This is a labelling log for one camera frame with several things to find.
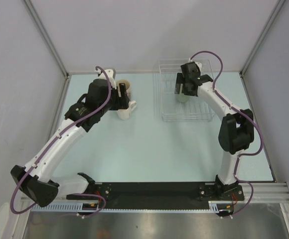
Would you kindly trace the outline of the green tumbler cup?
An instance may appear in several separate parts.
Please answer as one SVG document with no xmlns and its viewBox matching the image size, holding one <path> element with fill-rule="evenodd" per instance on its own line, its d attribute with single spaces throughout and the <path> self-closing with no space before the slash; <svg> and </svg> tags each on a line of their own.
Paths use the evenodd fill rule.
<svg viewBox="0 0 289 239">
<path fill-rule="evenodd" d="M 190 96 L 187 96 L 187 95 L 185 95 L 183 93 L 176 94 L 175 98 L 180 103 L 186 103 L 186 102 L 188 102 L 190 100 Z"/>
</svg>

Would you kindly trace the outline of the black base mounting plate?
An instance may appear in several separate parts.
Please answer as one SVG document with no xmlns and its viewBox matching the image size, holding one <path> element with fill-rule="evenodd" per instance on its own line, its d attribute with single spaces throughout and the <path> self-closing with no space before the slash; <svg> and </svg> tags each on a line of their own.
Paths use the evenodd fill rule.
<svg viewBox="0 0 289 239">
<path fill-rule="evenodd" d="M 236 202 L 245 199 L 242 186 L 220 192 L 213 182 L 103 182 L 88 186 L 85 194 L 96 194 L 114 205 L 125 203 L 192 205 L 194 202 Z"/>
</svg>

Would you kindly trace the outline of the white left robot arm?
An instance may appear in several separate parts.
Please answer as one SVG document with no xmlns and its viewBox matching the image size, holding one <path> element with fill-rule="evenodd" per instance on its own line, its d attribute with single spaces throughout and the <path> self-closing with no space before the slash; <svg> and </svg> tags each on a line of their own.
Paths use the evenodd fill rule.
<svg viewBox="0 0 289 239">
<path fill-rule="evenodd" d="M 133 103 L 124 82 L 95 79 L 88 92 L 70 106 L 64 120 L 52 138 L 24 166 L 15 165 L 10 174 L 16 190 L 24 193 L 35 205 L 46 207 L 60 196 L 90 199 L 95 193 L 95 182 L 85 173 L 73 177 L 52 175 L 68 151 L 108 111 L 126 111 Z"/>
</svg>

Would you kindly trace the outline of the cream painted ceramic mug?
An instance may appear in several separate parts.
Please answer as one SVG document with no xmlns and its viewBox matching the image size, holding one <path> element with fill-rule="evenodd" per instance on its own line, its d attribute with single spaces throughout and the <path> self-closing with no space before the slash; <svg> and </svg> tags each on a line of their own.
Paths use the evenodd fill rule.
<svg viewBox="0 0 289 239">
<path fill-rule="evenodd" d="M 131 97 L 131 84 L 130 84 L 130 82 L 128 80 L 126 80 L 126 79 L 122 79 L 122 80 L 116 81 L 116 86 L 117 86 L 117 90 L 119 92 L 119 96 L 121 96 L 120 84 L 124 84 L 125 85 L 127 96 L 131 100 L 132 97 Z"/>
</svg>

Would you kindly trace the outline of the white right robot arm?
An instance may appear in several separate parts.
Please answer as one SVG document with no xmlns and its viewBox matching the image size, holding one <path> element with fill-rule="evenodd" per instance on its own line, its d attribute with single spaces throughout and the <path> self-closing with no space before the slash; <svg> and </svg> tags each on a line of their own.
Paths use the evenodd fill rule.
<svg viewBox="0 0 289 239">
<path fill-rule="evenodd" d="M 220 173 L 216 175 L 212 196 L 228 199 L 238 187 L 236 179 L 239 155 L 254 141 L 253 113 L 241 110 L 215 87 L 209 75 L 202 75 L 196 62 L 180 66 L 174 93 L 200 97 L 221 120 L 218 141 L 223 149 Z"/>
</svg>

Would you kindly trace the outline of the white Simple ceramic mug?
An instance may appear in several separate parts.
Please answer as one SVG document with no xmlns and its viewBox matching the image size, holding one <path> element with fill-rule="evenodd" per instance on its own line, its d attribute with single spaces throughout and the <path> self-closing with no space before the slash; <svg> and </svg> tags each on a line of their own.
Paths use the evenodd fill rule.
<svg viewBox="0 0 289 239">
<path fill-rule="evenodd" d="M 137 107 L 137 102 L 130 101 L 128 108 L 123 109 L 123 110 L 118 110 L 117 115 L 122 120 L 128 120 L 131 117 L 132 112 L 135 110 L 136 107 Z"/>
</svg>

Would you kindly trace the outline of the aluminium frame rail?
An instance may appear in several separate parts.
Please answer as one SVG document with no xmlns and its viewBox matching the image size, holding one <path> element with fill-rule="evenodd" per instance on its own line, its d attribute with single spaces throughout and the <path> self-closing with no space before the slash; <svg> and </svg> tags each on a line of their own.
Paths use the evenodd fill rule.
<svg viewBox="0 0 289 239">
<path fill-rule="evenodd" d="M 72 180 L 63 180 L 60 182 L 49 181 L 40 182 L 38 180 L 29 180 L 23 182 L 19 189 L 28 198 L 36 204 L 46 207 L 57 198 L 66 198 L 67 200 L 87 201 L 95 198 L 96 194 L 85 194 L 88 186 L 94 184 L 93 180 L 78 177 Z M 244 193 L 244 200 L 253 198 L 255 200 L 288 200 L 289 190 L 285 183 L 243 183 L 239 182 Z"/>
</svg>

